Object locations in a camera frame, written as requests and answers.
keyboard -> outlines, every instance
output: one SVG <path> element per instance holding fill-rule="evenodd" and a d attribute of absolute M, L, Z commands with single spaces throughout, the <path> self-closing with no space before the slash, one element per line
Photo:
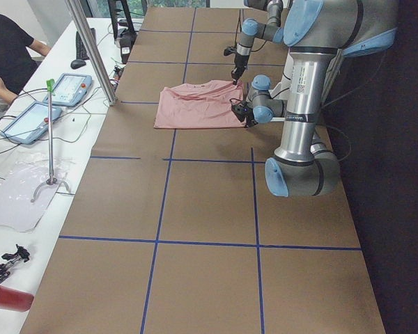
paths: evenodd
<path fill-rule="evenodd" d="M 96 29 L 91 28 L 91 33 L 93 34 L 93 37 L 96 42 Z M 88 57 L 88 54 L 86 53 L 84 42 L 82 42 L 81 36 L 79 35 L 78 31 L 76 31 L 76 59 L 82 59 L 83 61 L 90 59 L 90 57 Z"/>

person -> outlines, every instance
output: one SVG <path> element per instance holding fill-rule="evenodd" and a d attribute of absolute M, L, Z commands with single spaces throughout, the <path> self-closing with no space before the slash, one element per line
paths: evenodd
<path fill-rule="evenodd" d="M 0 111 L 13 103 L 37 69 L 26 47 L 42 56 L 51 50 L 0 14 Z"/>

green clip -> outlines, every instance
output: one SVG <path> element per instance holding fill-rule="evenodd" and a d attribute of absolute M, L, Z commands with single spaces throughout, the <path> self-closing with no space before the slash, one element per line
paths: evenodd
<path fill-rule="evenodd" d="M 47 80 L 47 90 L 51 93 L 54 92 L 54 79 Z"/>

clear plastic sheet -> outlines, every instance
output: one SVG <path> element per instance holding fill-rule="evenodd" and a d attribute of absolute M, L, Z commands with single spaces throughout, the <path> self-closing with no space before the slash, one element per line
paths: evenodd
<path fill-rule="evenodd" d="M 16 162 L 5 180 L 0 180 L 0 225 L 18 232 L 34 229 L 42 218 L 59 184 L 65 179 L 70 161 L 54 160 L 57 183 L 46 184 L 49 179 L 49 160 L 38 153 L 28 154 Z M 37 199 L 31 202 L 36 188 Z"/>

white robotic arm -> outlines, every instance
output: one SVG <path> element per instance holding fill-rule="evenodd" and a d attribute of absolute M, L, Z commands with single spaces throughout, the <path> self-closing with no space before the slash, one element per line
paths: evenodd
<path fill-rule="evenodd" d="M 268 18 L 275 16 L 275 8 L 284 7 L 279 0 L 245 0 L 245 5 L 268 10 Z M 315 131 L 328 65 L 339 49 L 343 56 L 353 57 L 390 47 L 396 33 L 398 0 L 292 0 L 288 5 L 283 31 L 270 30 L 275 21 L 265 25 L 251 19 L 244 22 L 252 23 L 258 31 L 275 31 L 272 39 L 265 33 L 263 36 L 290 47 L 293 76 L 288 101 L 272 99 L 270 80 L 258 75 L 251 84 L 247 108 L 253 110 L 257 123 L 271 121 L 284 109 L 281 144 L 265 163 L 269 190 L 276 196 L 317 196 L 331 192 L 339 180 L 339 163 Z M 254 38 L 260 37 L 252 34 L 254 29 L 245 28 L 231 73 L 234 82 L 246 68 Z"/>

